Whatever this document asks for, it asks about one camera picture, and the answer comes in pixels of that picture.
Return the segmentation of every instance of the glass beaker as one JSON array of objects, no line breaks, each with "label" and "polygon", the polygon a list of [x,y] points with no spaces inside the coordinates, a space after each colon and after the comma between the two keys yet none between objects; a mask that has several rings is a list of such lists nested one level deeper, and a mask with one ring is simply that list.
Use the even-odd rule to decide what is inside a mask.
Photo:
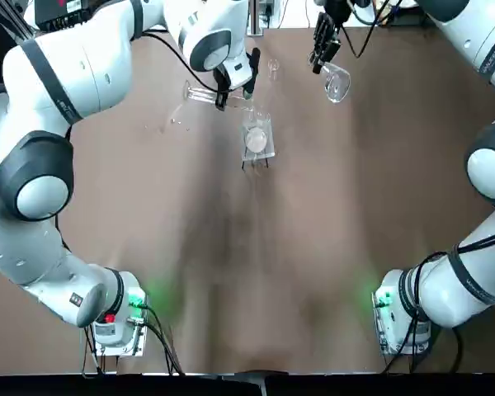
[{"label": "glass beaker", "polygon": [[[210,91],[205,88],[193,87],[190,82],[185,81],[183,86],[183,100],[201,101],[215,105],[216,92]],[[249,110],[253,105],[252,99],[245,99],[244,97],[235,95],[234,92],[229,93],[226,106],[233,109]]]},{"label": "glass beaker", "polygon": [[321,69],[324,91],[332,103],[342,101],[350,89],[350,74],[344,69],[326,62]]}]

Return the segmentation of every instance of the black cable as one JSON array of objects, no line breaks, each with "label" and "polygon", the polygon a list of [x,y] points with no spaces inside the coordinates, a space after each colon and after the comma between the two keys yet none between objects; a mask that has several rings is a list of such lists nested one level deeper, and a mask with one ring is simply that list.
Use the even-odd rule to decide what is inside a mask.
[{"label": "black cable", "polygon": [[409,327],[407,329],[407,334],[405,334],[405,338],[403,339],[402,345],[400,346],[400,348],[396,352],[396,355],[394,355],[394,357],[390,360],[390,362],[385,366],[385,368],[383,369],[381,374],[388,374],[389,370],[393,366],[394,362],[397,361],[402,356],[403,348],[407,345],[407,341],[409,339],[409,336],[411,335],[411,329],[413,328],[413,325],[416,325],[415,318],[416,317],[411,319],[411,323],[409,324]]},{"label": "black cable", "polygon": [[174,47],[172,47],[172,45],[170,45],[165,39],[163,39],[162,37],[159,37],[157,35],[153,35],[151,33],[147,33],[148,31],[145,31],[143,33],[143,36],[144,37],[150,37],[150,38],[153,38],[153,39],[156,39],[156,40],[159,40],[161,41],[162,43],[164,43],[176,56],[177,58],[180,60],[180,62],[183,64],[183,66],[185,66],[185,68],[189,71],[190,74],[192,74],[192,77],[194,77],[196,79],[196,81],[203,87],[209,89],[210,91],[214,92],[214,93],[228,93],[228,92],[231,92],[231,90],[227,90],[227,91],[222,91],[222,92],[219,92],[218,90],[214,89],[214,88],[211,88],[210,86],[208,86],[207,84],[205,84],[203,81],[200,80],[200,78],[196,75],[195,72],[192,71],[192,69],[189,67],[189,65],[185,62],[184,58],[182,58],[181,55],[179,55],[178,51],[176,51],[174,49]]},{"label": "black cable", "polygon": [[98,375],[101,375],[101,374],[104,374],[103,371],[101,370],[101,368],[98,366],[98,364],[95,362],[95,358],[94,356],[96,355],[95,351],[96,351],[96,348],[95,348],[95,342],[92,346],[92,343],[90,342],[90,336],[88,335],[88,329],[89,328],[84,328],[84,335],[86,336],[86,342],[84,343],[84,357],[82,359],[82,369],[81,369],[81,375],[84,379],[86,380],[91,380],[93,378],[96,378],[96,377],[91,377],[91,376],[88,376],[84,373],[84,370],[85,370],[85,367],[86,367],[86,355],[87,355],[87,348],[90,347],[90,352],[92,353],[92,358],[94,359],[94,363],[96,364],[96,371],[97,371],[97,374]]},{"label": "black cable", "polygon": [[458,251],[459,251],[459,254],[476,252],[478,250],[490,248],[491,246],[494,246],[494,245],[495,245],[495,234],[491,235],[487,238],[480,239],[477,242],[470,243],[469,245],[459,247]]},{"label": "black cable", "polygon": [[168,33],[168,30],[167,29],[148,29],[145,32],[165,34],[165,33]]},{"label": "black cable", "polygon": [[[398,0],[398,3],[396,3],[394,8],[398,8],[399,5],[402,3],[402,1],[403,0]],[[347,29],[345,29],[345,26],[341,26],[343,33],[345,34],[346,40],[348,41],[348,45],[350,46],[350,49],[356,58],[359,59],[363,55],[363,53],[365,52],[366,46],[369,44],[370,37],[372,36],[372,32],[374,31],[375,26],[378,24],[378,20],[380,19],[380,15],[384,11],[384,9],[387,7],[388,4],[389,4],[389,2],[384,2],[383,6],[381,6],[381,8],[379,9],[378,14],[374,18],[373,25],[370,27],[369,32],[366,35],[365,43],[363,44],[363,47],[361,47],[361,51],[359,54],[357,54],[355,49],[354,49],[354,45],[352,44],[352,42],[350,40],[350,37],[347,33]]]},{"label": "black cable", "polygon": [[409,339],[409,337],[411,335],[411,330],[413,330],[414,332],[416,332],[416,327],[417,327],[417,322],[418,322],[418,308],[420,306],[420,298],[419,298],[419,295],[418,295],[418,293],[419,293],[419,282],[420,282],[420,274],[422,273],[423,266],[425,264],[427,264],[428,262],[433,262],[437,258],[442,257],[444,255],[446,255],[445,252],[435,252],[435,253],[432,253],[429,256],[427,256],[420,264],[418,264],[417,273],[416,273],[416,276],[415,276],[415,279],[414,279],[414,281],[415,281],[415,291],[414,291],[415,296],[414,296],[414,299],[415,299],[415,305],[416,305],[415,314],[414,314],[414,316],[412,316],[411,323],[409,324],[409,327],[407,329],[407,333],[405,334],[405,338],[403,339],[402,345],[400,346],[400,348],[396,352],[396,355],[394,355],[394,357],[392,358],[392,360],[390,361],[390,363],[381,372],[381,374],[387,374],[387,373],[389,373],[389,370],[392,367],[392,365],[394,364],[394,362],[397,361],[402,356],[403,348],[407,345],[408,339]]},{"label": "black cable", "polygon": [[284,17],[286,16],[286,10],[288,9],[288,3],[289,2],[290,2],[290,0],[286,1],[286,5],[284,6],[284,12],[282,13],[282,18],[280,19],[280,23],[279,23],[277,29],[280,29],[282,26],[282,22],[284,22]]},{"label": "black cable", "polygon": [[168,340],[168,344],[170,343],[170,345],[168,345],[170,347],[170,351],[171,351],[171,354],[172,354],[172,358],[173,360],[176,361],[176,364],[178,365],[178,367],[180,366],[180,361],[178,359],[178,355],[176,353],[176,348],[174,347],[174,340],[172,340],[172,338],[169,338],[169,337],[166,337],[165,336],[165,331],[163,330],[163,326],[159,320],[159,317],[157,316],[156,314],[156,311],[153,310],[152,307],[148,306],[148,305],[143,305],[142,307],[140,308],[143,308],[143,309],[147,309],[148,311],[150,311],[150,313],[154,316],[154,319],[156,320],[156,323],[158,324],[158,328],[159,328],[159,332],[160,334],[162,334],[163,336],[163,339],[167,339]]},{"label": "black cable", "polygon": [[304,11],[306,12],[306,19],[308,20],[308,28],[312,27],[310,24],[310,18],[308,16],[308,0],[304,0]]},{"label": "black cable", "polygon": [[462,363],[462,358],[464,357],[464,342],[462,341],[462,336],[460,336],[460,331],[458,328],[453,328],[452,330],[455,334],[457,350],[455,361],[449,370],[450,374],[454,374],[459,370],[460,363]]},{"label": "black cable", "polygon": [[[66,135],[64,136],[64,138],[69,142],[70,139],[72,138],[72,126],[70,125],[68,130],[66,131]],[[60,233],[60,239],[63,241],[63,246],[66,250],[70,250],[68,244],[66,243],[66,241],[64,241],[64,238],[63,238],[63,235],[62,233],[60,232],[60,227],[59,227],[59,214],[56,214],[55,215],[55,228],[57,229],[57,231],[59,231]]]},{"label": "black cable", "polygon": [[61,239],[61,241],[63,241],[63,246],[64,246],[64,248],[65,248],[66,250],[69,250],[69,251],[71,252],[71,250],[70,250],[70,248],[69,248],[68,244],[66,243],[66,241],[64,241],[63,235],[62,235],[62,234],[61,234],[61,232],[60,232],[60,227],[59,227],[59,215],[58,215],[58,214],[56,214],[56,215],[55,215],[55,228],[56,228],[56,229],[57,229],[57,231],[59,231],[59,233],[60,233],[60,239]]},{"label": "black cable", "polygon": [[422,274],[422,269],[424,264],[427,264],[428,262],[434,262],[438,260],[439,258],[447,256],[446,252],[435,252],[432,253],[431,255],[427,256],[426,259],[420,263],[418,266],[418,269],[416,271],[416,275],[414,276],[414,305],[415,305],[415,318],[416,322],[414,323],[414,328],[412,329],[412,359],[411,359],[411,366],[409,372],[414,372],[416,369],[415,366],[415,354],[416,354],[416,331],[417,331],[417,325],[418,325],[418,317],[420,315],[420,275]]},{"label": "black cable", "polygon": [[[376,12],[376,9],[375,9],[375,6],[374,4],[372,5],[372,9],[374,10],[374,16],[375,18],[377,17],[378,15],[378,12]],[[365,21],[363,18],[361,18],[359,16],[359,14],[357,13],[356,9],[354,7],[351,7],[351,10],[352,10],[352,14],[354,14],[354,17],[356,17],[356,19],[361,22],[363,25],[367,25],[367,26],[373,26],[374,25],[374,22],[372,21]],[[393,17],[394,14],[398,11],[398,6],[396,7],[393,7],[390,12],[385,15],[384,17],[382,17],[381,19],[379,19],[377,22],[376,22],[376,26],[378,25],[381,25],[383,22],[387,21],[390,17]]]},{"label": "black cable", "polygon": [[165,350],[165,354],[170,359],[170,361],[172,363],[172,366],[174,367],[174,370],[176,370],[176,372],[179,375],[185,375],[185,373],[182,371],[182,368],[172,358],[172,353],[171,353],[170,349],[168,348],[168,345],[167,345],[167,343],[166,343],[165,338],[163,337],[163,335],[152,324],[150,324],[148,322],[145,322],[144,323],[144,326],[146,328],[148,328],[151,332],[153,332],[154,335],[158,338],[158,340],[162,343],[163,349]]}]

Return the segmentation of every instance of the brown table surface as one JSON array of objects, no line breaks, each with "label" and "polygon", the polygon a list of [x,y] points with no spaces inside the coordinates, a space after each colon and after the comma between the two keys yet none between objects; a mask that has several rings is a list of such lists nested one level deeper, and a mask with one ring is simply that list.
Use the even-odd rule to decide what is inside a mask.
[{"label": "brown table surface", "polygon": [[[364,36],[351,31],[357,46]],[[269,169],[241,170],[238,111],[181,106],[190,76],[148,38],[133,44],[125,101],[73,130],[63,235],[85,261],[141,280],[186,371],[382,370],[370,292],[491,211],[463,166],[495,119],[495,90],[439,32],[378,30],[359,61],[344,43],[335,62],[352,85],[336,106],[307,67],[312,44],[307,30],[248,40],[262,50]],[[79,333],[0,276],[0,374],[79,372]],[[495,371],[495,309],[462,334],[461,369]],[[442,332],[422,370],[447,370],[455,348]],[[119,369],[165,371],[157,340]]]}]

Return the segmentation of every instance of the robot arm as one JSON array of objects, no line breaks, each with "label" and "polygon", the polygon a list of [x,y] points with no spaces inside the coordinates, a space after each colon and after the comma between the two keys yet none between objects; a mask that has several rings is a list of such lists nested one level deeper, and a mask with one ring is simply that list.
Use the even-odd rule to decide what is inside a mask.
[{"label": "robot arm", "polygon": [[136,337],[146,301],[129,272],[86,265],[49,218],[73,192],[68,128],[123,100],[130,41],[161,24],[196,71],[220,68],[229,88],[252,79],[244,48],[248,0],[124,0],[87,23],[27,41],[3,60],[0,86],[0,272],[67,323],[92,324],[103,345]]},{"label": "robot arm", "polygon": [[[495,0],[418,3],[495,87]],[[495,121],[468,151],[465,168],[471,184],[495,206]],[[415,316],[416,350],[421,353],[428,347],[431,322],[455,328],[495,304],[495,212],[451,252],[420,267],[418,288],[417,268],[392,270],[373,294],[377,333],[385,353],[412,353],[413,338],[405,337]]]},{"label": "robot arm", "polygon": [[82,26],[9,51],[3,78],[9,102],[0,120],[0,196],[19,219],[48,219],[73,192],[70,125],[117,105],[130,89],[130,40],[162,24],[196,71],[220,68],[228,88],[249,83],[244,47],[248,0],[125,0]]}]

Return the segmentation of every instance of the glass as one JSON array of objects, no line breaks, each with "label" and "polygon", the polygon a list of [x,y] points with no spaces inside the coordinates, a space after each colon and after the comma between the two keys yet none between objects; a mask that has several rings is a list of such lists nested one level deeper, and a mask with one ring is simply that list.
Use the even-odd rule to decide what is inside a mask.
[{"label": "glass", "polygon": [[242,161],[275,157],[270,115],[260,109],[244,111],[241,132]]},{"label": "glass", "polygon": [[[188,101],[201,101],[215,105],[216,92],[212,92],[209,89],[193,87],[190,82],[185,81],[183,86],[183,100]],[[249,110],[253,106],[251,99],[245,99],[244,97],[235,95],[234,92],[229,93],[226,106],[233,109]]]},{"label": "glass", "polygon": [[269,69],[268,77],[271,81],[277,80],[279,68],[281,65],[277,59],[270,59],[267,62],[267,68]]},{"label": "glass", "polygon": [[350,89],[350,74],[335,64],[325,63],[321,69],[324,91],[332,103],[342,101]]}]

